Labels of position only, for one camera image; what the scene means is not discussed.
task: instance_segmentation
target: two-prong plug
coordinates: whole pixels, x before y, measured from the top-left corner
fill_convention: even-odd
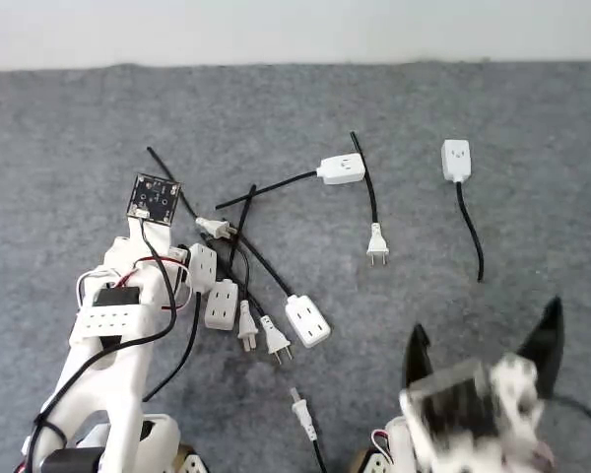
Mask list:
[[[236,229],[227,220],[207,220],[197,217],[195,224],[216,239],[230,239],[232,235],[236,235]]]
[[[258,328],[256,328],[252,314],[249,311],[249,302],[241,301],[239,307],[238,339],[243,342],[243,350],[249,352],[256,349]]]
[[[275,355],[276,360],[278,360],[278,364],[281,365],[283,361],[280,359],[280,351],[285,350],[289,359],[292,360],[292,352],[289,349],[289,346],[292,344],[287,337],[283,335],[283,332],[278,330],[274,326],[274,322],[272,319],[269,318],[269,315],[263,315],[260,317],[260,323],[263,325],[263,330],[265,330],[265,337],[267,339],[267,352],[270,355]]]
[[[294,411],[294,414],[297,416],[297,419],[306,431],[308,439],[311,441],[316,441],[317,432],[313,427],[313,419],[311,418],[311,415],[308,412],[308,407],[306,407],[306,400],[299,397],[297,389],[295,389],[294,387],[290,389],[290,393],[292,394],[292,398],[294,399],[292,411]]]
[[[387,264],[387,255],[390,254],[390,250],[381,233],[381,224],[372,224],[372,235],[365,254],[371,258],[372,266],[374,266],[374,259],[377,257],[382,259],[383,265]]]

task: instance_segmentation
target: black power cord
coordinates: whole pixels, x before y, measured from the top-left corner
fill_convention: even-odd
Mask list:
[[[168,274],[166,273],[166,269],[164,268],[162,259],[160,258],[156,250],[153,248],[153,246],[149,243],[147,237],[145,236],[145,226],[143,220],[140,220],[140,230],[142,232],[143,241],[145,242],[145,245],[147,246],[149,251],[151,251],[151,254],[154,260],[156,261],[156,264],[158,265],[158,268],[160,269],[160,272],[162,273],[164,278],[164,285],[166,287],[166,293],[168,294],[168,306],[170,307],[170,319],[168,325],[163,330],[161,330],[158,333],[155,333],[154,335],[150,335],[148,337],[143,338],[136,338],[134,340],[128,340],[126,342],[122,342],[116,345],[111,345],[99,351],[98,353],[87,359],[81,365],[81,367],[78,370],[76,370],[75,373],[72,376],[70,376],[70,378],[68,378],[68,380],[63,384],[63,386],[61,386],[57,390],[54,396],[52,396],[52,398],[50,399],[50,401],[48,401],[44,409],[37,415],[37,417],[34,420],[33,433],[31,435],[31,441],[29,442],[29,450],[27,452],[27,458],[25,462],[25,473],[33,473],[33,457],[35,452],[35,446],[37,445],[37,441],[39,439],[39,436],[41,435],[41,430],[44,428],[44,423],[48,420],[48,416],[53,411],[53,409],[57,407],[57,404],[59,404],[61,399],[63,399],[68,390],[79,380],[79,378],[83,375],[84,372],[86,372],[86,370],[89,367],[91,367],[94,363],[103,359],[107,355],[118,352],[119,350],[123,350],[129,347],[135,347],[138,345],[145,345],[147,343],[160,340],[161,338],[165,337],[175,326],[175,322],[177,321],[177,308],[175,306],[175,293],[173,292],[173,287],[170,283],[170,279],[168,278]]]
[[[319,470],[322,473],[326,473],[326,465],[324,464],[324,457],[322,456],[322,452],[319,449],[319,442],[317,440],[313,441],[313,448],[315,448],[315,458],[317,458],[317,464],[319,465]]]
[[[297,180],[307,179],[309,177],[316,177],[316,176],[317,176],[316,170],[311,170],[309,172],[303,172],[302,174],[295,175],[294,177],[290,177],[289,179],[281,180],[280,182],[278,182],[276,184],[268,185],[267,187],[263,187],[262,189],[258,189],[251,196],[255,197],[257,195],[264,194],[265,192],[269,192],[270,190],[274,190],[274,189],[277,189],[277,188],[282,187],[284,185],[291,184],[292,182],[296,182]],[[249,194],[241,195],[240,197],[236,197],[235,199],[229,200],[228,202],[223,202],[223,203],[217,205],[215,207],[215,210],[225,209],[226,207],[229,207],[230,205],[237,204],[238,202],[242,202],[243,200],[248,199],[249,197],[250,197]]]
[[[206,243],[206,246],[213,250],[215,250],[213,246],[214,242],[222,242],[224,244],[229,244],[230,246],[232,245],[232,242],[227,239],[209,238],[204,234],[202,234],[202,240]],[[230,278],[235,284],[237,284],[241,288],[241,299],[243,301],[250,301],[257,310],[261,310],[259,302],[249,293],[249,258],[247,257],[247,254],[245,254],[245,251],[243,251],[240,247],[238,247],[236,251],[242,258],[243,263],[245,264],[245,279],[242,282],[236,277],[232,268],[226,264],[226,261],[219,255],[219,253],[217,253],[217,267],[223,270],[224,273],[226,273],[226,276],[228,276],[228,278]]]
[[[193,326],[190,330],[190,338],[188,339],[188,343],[186,344],[186,350],[184,350],[183,355],[179,359],[179,363],[175,367],[175,369],[168,374],[162,381],[158,383],[156,387],[154,387],[148,394],[146,394],[143,398],[143,402],[149,402],[152,397],[154,397],[160,390],[165,387],[179,371],[184,367],[188,357],[190,356],[190,352],[193,350],[193,345],[195,345],[195,337],[197,336],[197,326],[199,325],[199,314],[201,308],[201,293],[195,293],[195,316],[193,318]]]
[[[166,174],[166,177],[168,177],[168,179],[176,182],[176,179],[173,176],[172,172],[166,167],[166,165],[164,164],[164,161],[162,160],[162,158],[160,158],[160,156],[158,156],[156,151],[151,146],[147,147],[147,151],[149,152],[151,157],[154,159],[154,161],[158,164],[160,169]],[[197,213],[193,210],[193,208],[188,203],[188,200],[186,199],[186,196],[184,195],[183,191],[180,191],[179,195],[181,197],[182,204],[184,205],[184,207],[186,208],[188,213],[194,219],[196,219]],[[247,199],[248,197],[249,197],[249,195],[245,195],[245,196],[243,196],[243,198],[241,200]],[[258,259],[260,264],[262,264],[263,267],[267,270],[267,272],[274,278],[276,283],[281,287],[281,289],[285,292],[285,294],[287,296],[291,296],[292,294],[294,294],[294,291],[292,290],[292,288],[285,282],[285,280],[283,278],[280,277],[280,275],[276,272],[276,270],[270,264],[270,262],[267,261],[263,257],[262,254],[260,254],[260,251],[258,251],[256,246],[254,246],[252,244],[252,242],[249,239],[247,239],[242,232],[238,232],[238,238],[239,238],[239,241],[243,245],[245,245],[245,247],[256,257],[256,259]]]
[[[557,404],[562,404],[563,406],[568,406],[572,409],[580,411],[591,421],[591,408],[585,406],[582,402],[578,401],[577,399],[574,399],[571,396],[555,394],[550,398],[550,400],[556,402]]]
[[[353,140],[353,145],[355,145],[355,149],[361,156],[361,160],[363,161],[363,167],[365,168],[365,184],[367,185],[367,193],[370,197],[370,207],[372,210],[372,222],[374,224],[378,224],[378,211],[376,209],[376,196],[374,195],[374,186],[372,185],[372,178],[370,177],[370,172],[367,170],[367,163],[365,162],[365,156],[363,155],[363,150],[361,149],[361,145],[359,140],[357,139],[357,133],[351,131],[351,139]]]
[[[280,277],[280,275],[276,272],[271,263],[267,261],[262,254],[260,254],[260,251],[258,251],[258,249],[256,249],[256,247],[252,243],[250,243],[244,235],[239,235],[238,237],[240,238],[240,242],[243,243],[245,247],[247,247],[247,249],[249,249],[249,252],[256,257],[258,262],[262,264],[263,267],[267,270],[267,272],[272,276],[272,278],[274,278],[274,281],[276,281],[280,288],[285,292],[287,297],[293,295],[294,291],[292,290],[291,286],[287,284],[283,278]]]
[[[232,268],[232,264],[234,263],[234,255],[236,254],[236,250],[238,249],[238,240],[239,234],[243,233],[243,227],[245,225],[245,219],[247,218],[247,212],[249,212],[249,207],[252,204],[252,197],[254,196],[254,192],[256,191],[256,184],[252,184],[249,188],[249,192],[247,193],[247,198],[245,199],[245,204],[243,205],[243,210],[240,213],[240,219],[238,219],[238,227],[236,234],[232,237],[232,245],[230,248],[230,259],[228,260],[228,268]]]
[[[464,204],[464,194],[462,194],[462,182],[455,183],[455,190],[457,192],[457,202],[460,205],[462,217],[464,217],[464,222],[466,222],[466,225],[469,228],[469,232],[471,232],[471,238],[473,239],[475,249],[477,250],[477,259],[479,265],[477,271],[477,282],[481,283],[484,279],[484,252],[482,251],[482,244],[480,243],[480,238],[477,236],[477,232],[475,231],[475,227],[473,226],[471,217],[469,216],[469,213],[466,210],[466,205]]]

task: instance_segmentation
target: metal prong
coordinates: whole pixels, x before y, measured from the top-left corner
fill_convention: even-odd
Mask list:
[[[294,399],[294,402],[298,402],[301,400],[301,397],[299,397],[299,393],[297,392],[297,389],[295,389],[294,387],[292,387],[289,392],[292,394],[292,398]]]

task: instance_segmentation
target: white wall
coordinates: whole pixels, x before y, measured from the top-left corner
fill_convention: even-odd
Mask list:
[[[0,70],[591,59],[591,0],[0,0]]]

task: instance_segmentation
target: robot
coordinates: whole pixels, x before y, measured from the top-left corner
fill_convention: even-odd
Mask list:
[[[551,450],[536,437],[562,359],[559,298],[516,353],[489,367],[468,360],[434,372],[429,339],[416,325],[408,342],[399,403],[402,416],[372,433],[360,473],[550,473]]]
[[[80,309],[70,352],[25,441],[18,473],[208,471],[180,443],[170,416],[142,410],[153,343],[172,329],[193,288],[205,283],[199,273],[193,275],[193,248],[216,273],[210,248],[171,246],[180,193],[178,182],[137,176],[127,210],[129,237],[117,237],[102,265],[77,284]],[[204,269],[202,277],[207,274]],[[178,305],[176,296],[184,292],[187,301]],[[158,330],[167,318],[166,328]],[[376,448],[362,455],[353,471],[554,471],[551,451],[535,431],[544,400],[553,394],[563,343],[562,307],[554,299],[516,354],[493,367],[469,360],[434,372],[427,334],[417,325],[405,353],[402,416],[372,433]],[[74,444],[74,435],[96,411],[105,411],[109,423],[96,425]]]
[[[183,308],[169,296],[178,272],[186,277],[177,280],[177,292],[192,294],[185,264],[189,251],[171,246],[170,224],[180,192],[177,182],[137,176],[127,211],[129,237],[117,237],[102,265],[80,278],[70,352],[16,471],[207,471],[199,456],[180,444],[179,428],[170,416],[142,410],[153,343],[172,328],[173,316]],[[167,328],[158,331],[167,315]],[[96,425],[78,444],[68,446],[96,411],[105,411],[109,423]]]

